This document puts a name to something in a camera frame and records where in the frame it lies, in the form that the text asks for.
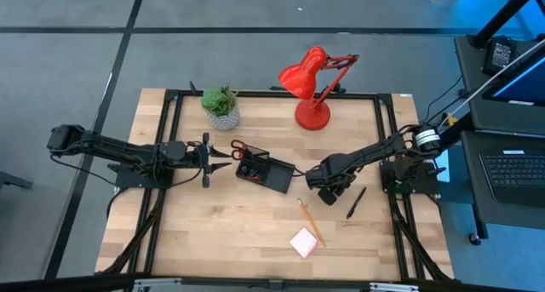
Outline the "silver aluminium extrusion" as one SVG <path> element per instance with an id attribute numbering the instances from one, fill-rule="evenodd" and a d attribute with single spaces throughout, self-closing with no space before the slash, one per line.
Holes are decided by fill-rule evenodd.
<path id="1" fill-rule="evenodd" d="M 181 284 L 181 278 L 141 278 L 134 281 L 131 292 L 150 292 L 152 288 L 162 288 Z"/>
<path id="2" fill-rule="evenodd" d="M 420 292 L 416 285 L 400 283 L 370 283 L 369 292 Z"/>

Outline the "black diagonal stand pole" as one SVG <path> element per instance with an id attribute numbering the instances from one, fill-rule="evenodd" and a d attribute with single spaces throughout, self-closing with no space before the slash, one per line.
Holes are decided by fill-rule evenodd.
<path id="1" fill-rule="evenodd" d="M 468 35 L 469 43 L 476 49 L 483 48 L 529 1 L 530 0 L 508 0 L 482 29 L 475 35 Z M 543 19 L 545 19 L 545 0 L 535 1 Z"/>

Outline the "potted green succulent plant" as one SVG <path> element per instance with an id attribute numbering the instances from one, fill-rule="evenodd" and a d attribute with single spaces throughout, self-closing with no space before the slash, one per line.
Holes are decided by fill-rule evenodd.
<path id="1" fill-rule="evenodd" d="M 239 124 L 237 93 L 228 86 L 206 89 L 201 97 L 201 107 L 215 129 L 228 131 Z"/>

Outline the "white rod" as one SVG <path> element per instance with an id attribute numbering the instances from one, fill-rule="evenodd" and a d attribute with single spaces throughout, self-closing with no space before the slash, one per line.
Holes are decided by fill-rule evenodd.
<path id="1" fill-rule="evenodd" d="M 518 49 L 518 52 L 519 52 L 519 55 L 516 57 L 516 59 L 511 62 L 511 64 L 507 65 L 506 68 L 504 68 L 503 70 L 499 71 L 497 74 L 490 76 L 490 79 L 485 82 L 480 88 L 478 88 L 477 90 L 473 91 L 473 92 L 469 92 L 466 90 L 466 94 L 464 94 L 462 97 L 461 97 L 461 100 L 462 100 L 462 103 L 456 107 L 456 109 L 452 110 L 450 112 L 450 115 L 451 116 L 454 116 L 456 114 L 456 112 L 458 112 L 458 110 L 462 109 L 464 106 L 468 106 L 468 102 L 476 95 L 479 94 L 479 92 L 483 89 L 486 89 L 486 88 L 489 88 L 490 85 L 492 84 L 492 82 L 498 78 L 498 76 L 500 74 L 502 74 L 503 72 L 505 72 L 510 66 L 513 66 L 515 63 L 517 63 L 518 61 L 520 61 L 522 58 L 524 58 L 526 55 L 528 55 L 528 50 L 533 50 L 533 49 L 537 49 L 541 44 L 533 44 L 531 45 L 530 47 L 526 46 L 526 47 L 523 47 L 523 48 L 520 48 Z"/>

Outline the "black overhead frame bar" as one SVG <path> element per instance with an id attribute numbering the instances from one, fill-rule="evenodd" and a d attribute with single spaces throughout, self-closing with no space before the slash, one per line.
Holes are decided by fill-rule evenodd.
<path id="1" fill-rule="evenodd" d="M 141 278 L 175 278 L 152 276 L 144 272 L 110 274 L 98 273 L 92 276 L 74 278 L 53 278 L 11 283 L 0 283 L 0 292 L 112 292 L 132 289 L 134 281 Z M 531 292 L 524 289 L 505 289 L 462 283 L 457 280 L 426 280 L 409 278 L 397 282 L 364 280 L 306 280 L 306 279 L 265 279 L 265 278 L 201 278 L 181 277 L 181 285 L 226 285 L 242 286 L 249 289 L 263 288 L 280 291 L 289 288 L 361 289 L 369 292 L 370 283 L 400 283 L 416 285 L 420 292 Z"/>

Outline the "pink sticky note pad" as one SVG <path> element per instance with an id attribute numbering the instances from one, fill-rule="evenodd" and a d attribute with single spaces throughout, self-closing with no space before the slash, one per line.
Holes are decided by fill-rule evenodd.
<path id="1" fill-rule="evenodd" d="M 303 259 L 306 259 L 317 247 L 318 240 L 305 227 L 303 227 L 290 240 L 290 245 Z"/>

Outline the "red and black scissors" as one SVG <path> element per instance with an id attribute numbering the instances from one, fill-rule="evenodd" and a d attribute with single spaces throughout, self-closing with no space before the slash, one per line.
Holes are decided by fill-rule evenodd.
<path id="1" fill-rule="evenodd" d="M 232 140 L 230 143 L 232 148 L 231 157 L 234 160 L 241 160 L 247 153 L 247 145 L 241 140 Z"/>

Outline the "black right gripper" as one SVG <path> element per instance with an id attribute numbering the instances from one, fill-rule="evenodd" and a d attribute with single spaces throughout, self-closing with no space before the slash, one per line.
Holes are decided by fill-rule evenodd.
<path id="1" fill-rule="evenodd" d="M 338 191 L 347 188 L 355 180 L 354 162 L 357 158 L 351 154 L 335 153 L 324 159 L 317 168 L 306 173 L 294 168 L 293 177 L 305 176 L 310 188 L 329 188 Z"/>

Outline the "black computer monitor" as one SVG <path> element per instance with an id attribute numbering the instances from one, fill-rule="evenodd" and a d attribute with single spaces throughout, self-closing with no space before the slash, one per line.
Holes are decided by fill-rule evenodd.
<path id="1" fill-rule="evenodd" d="M 545 107 L 545 41 L 495 79 L 482 97 L 506 103 Z"/>

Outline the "orange pencil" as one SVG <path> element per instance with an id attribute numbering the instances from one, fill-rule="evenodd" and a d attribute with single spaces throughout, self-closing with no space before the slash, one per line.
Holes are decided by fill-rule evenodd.
<path id="1" fill-rule="evenodd" d="M 322 236 L 320 230 L 318 229 L 318 227 L 316 226 L 316 223 L 314 222 L 312 216 L 310 215 L 310 213 L 308 212 L 307 210 L 307 207 L 306 205 L 299 199 L 297 198 L 297 202 L 301 208 L 301 212 L 304 214 L 304 216 L 306 217 L 308 223 L 310 224 L 311 228 L 313 229 L 313 231 L 315 232 L 316 236 L 318 237 L 318 240 L 319 242 L 324 246 L 326 247 L 326 242 L 324 240 L 324 237 Z"/>

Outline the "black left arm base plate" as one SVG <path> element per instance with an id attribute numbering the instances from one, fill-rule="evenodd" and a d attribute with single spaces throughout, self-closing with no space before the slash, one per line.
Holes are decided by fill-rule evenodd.
<path id="1" fill-rule="evenodd" d="M 167 188 L 172 184 L 174 170 L 153 164 L 109 163 L 117 174 L 115 186 L 120 188 Z"/>

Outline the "black pen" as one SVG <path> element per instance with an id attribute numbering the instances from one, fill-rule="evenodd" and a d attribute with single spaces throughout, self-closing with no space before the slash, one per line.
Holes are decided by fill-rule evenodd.
<path id="1" fill-rule="evenodd" d="M 361 199 L 363 198 L 363 195 L 365 194 L 366 190 L 367 190 L 366 186 L 361 190 L 361 192 L 357 196 L 356 200 L 354 201 L 353 205 L 351 206 L 350 210 L 348 211 L 347 216 L 346 216 L 346 220 L 353 217 L 353 214 L 354 214 L 356 208 L 358 207 Z"/>

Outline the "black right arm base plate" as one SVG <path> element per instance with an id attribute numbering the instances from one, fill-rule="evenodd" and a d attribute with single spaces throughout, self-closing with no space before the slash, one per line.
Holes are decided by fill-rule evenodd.
<path id="1" fill-rule="evenodd" d="M 439 194 L 437 169 L 432 162 L 417 162 L 408 158 L 379 162 L 384 192 L 395 194 Z"/>

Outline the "black monitor desk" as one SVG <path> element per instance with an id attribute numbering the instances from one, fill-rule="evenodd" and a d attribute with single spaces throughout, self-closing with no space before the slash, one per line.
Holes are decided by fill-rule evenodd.
<path id="1" fill-rule="evenodd" d="M 468 37 L 456 37 L 454 44 L 462 81 L 466 90 L 473 92 L 491 78 L 480 70 L 485 63 L 485 50 L 474 48 Z M 484 91 L 468 102 L 469 116 L 476 129 L 545 135 L 545 107 L 486 100 L 482 96 Z"/>

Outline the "black mesh desk organizer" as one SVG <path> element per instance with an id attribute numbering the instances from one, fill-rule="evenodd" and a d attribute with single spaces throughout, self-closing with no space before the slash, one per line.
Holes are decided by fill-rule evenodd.
<path id="1" fill-rule="evenodd" d="M 253 182 L 259 186 L 285 194 L 290 187 L 295 165 L 270 156 L 268 151 L 258 147 L 247 146 L 247 153 L 239 161 L 235 175 L 243 180 Z M 242 175 L 241 169 L 257 170 L 257 175 Z M 246 176 L 259 176 L 260 180 L 247 180 Z"/>

